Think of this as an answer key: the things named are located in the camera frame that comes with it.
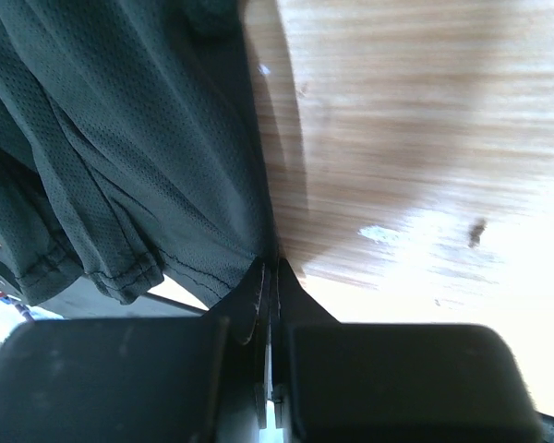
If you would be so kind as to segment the black t shirt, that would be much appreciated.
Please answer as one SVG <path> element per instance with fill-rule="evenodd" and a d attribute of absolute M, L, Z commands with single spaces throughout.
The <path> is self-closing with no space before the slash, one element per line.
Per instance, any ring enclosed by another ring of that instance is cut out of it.
<path fill-rule="evenodd" d="M 237 2 L 0 1 L 0 246 L 30 305 L 275 258 Z"/>

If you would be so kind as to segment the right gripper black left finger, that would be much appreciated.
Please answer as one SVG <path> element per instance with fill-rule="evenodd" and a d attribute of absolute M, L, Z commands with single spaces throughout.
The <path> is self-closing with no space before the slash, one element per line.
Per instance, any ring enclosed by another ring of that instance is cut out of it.
<path fill-rule="evenodd" d="M 0 349 L 0 442 L 256 442 L 271 273 L 197 317 L 42 320 Z"/>

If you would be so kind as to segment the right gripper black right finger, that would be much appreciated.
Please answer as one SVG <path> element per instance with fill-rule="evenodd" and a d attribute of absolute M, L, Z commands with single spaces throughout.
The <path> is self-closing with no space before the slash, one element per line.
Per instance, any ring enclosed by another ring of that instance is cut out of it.
<path fill-rule="evenodd" d="M 271 280 L 276 425 L 288 442 L 538 442 L 511 350 L 476 324 L 343 323 L 281 259 Z"/>

